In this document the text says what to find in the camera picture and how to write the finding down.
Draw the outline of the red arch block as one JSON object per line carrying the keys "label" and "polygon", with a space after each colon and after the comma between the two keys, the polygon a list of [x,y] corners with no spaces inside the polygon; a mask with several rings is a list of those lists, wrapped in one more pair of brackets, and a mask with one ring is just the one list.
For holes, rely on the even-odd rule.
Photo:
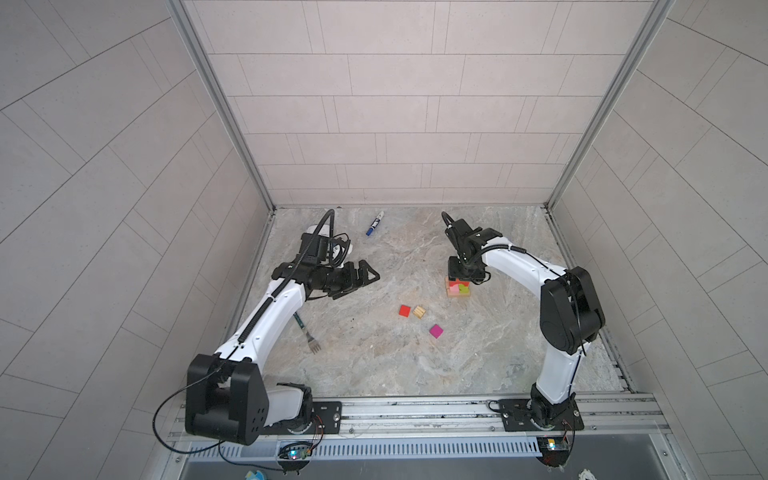
{"label": "red arch block", "polygon": [[458,290],[459,288],[469,288],[470,283],[459,280],[446,280],[446,285],[449,289]]}

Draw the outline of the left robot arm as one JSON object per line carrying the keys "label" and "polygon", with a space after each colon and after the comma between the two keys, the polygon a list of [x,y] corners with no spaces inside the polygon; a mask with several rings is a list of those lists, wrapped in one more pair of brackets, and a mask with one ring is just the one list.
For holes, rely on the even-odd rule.
{"label": "left robot arm", "polygon": [[347,260],[347,234],[306,231],[300,251],[271,275],[267,291],[235,333],[211,355],[199,354],[187,371],[185,430],[216,441],[252,444],[266,429],[302,433],[313,422],[308,386],[279,383],[267,388],[262,369],[284,328],[311,299],[338,299],[379,280],[361,260]]}

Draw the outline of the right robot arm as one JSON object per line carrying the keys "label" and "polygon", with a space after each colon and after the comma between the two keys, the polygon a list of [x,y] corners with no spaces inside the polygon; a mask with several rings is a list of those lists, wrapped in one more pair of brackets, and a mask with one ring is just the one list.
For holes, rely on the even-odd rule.
{"label": "right robot arm", "polygon": [[496,412],[512,421],[506,428],[581,429],[573,382],[606,323],[591,275],[582,267],[567,269],[541,260],[494,229],[471,228],[446,212],[441,217],[456,250],[448,260],[449,280],[481,285],[491,279],[487,269],[492,268],[539,299],[539,328],[547,342],[544,362],[527,403],[498,403]]}

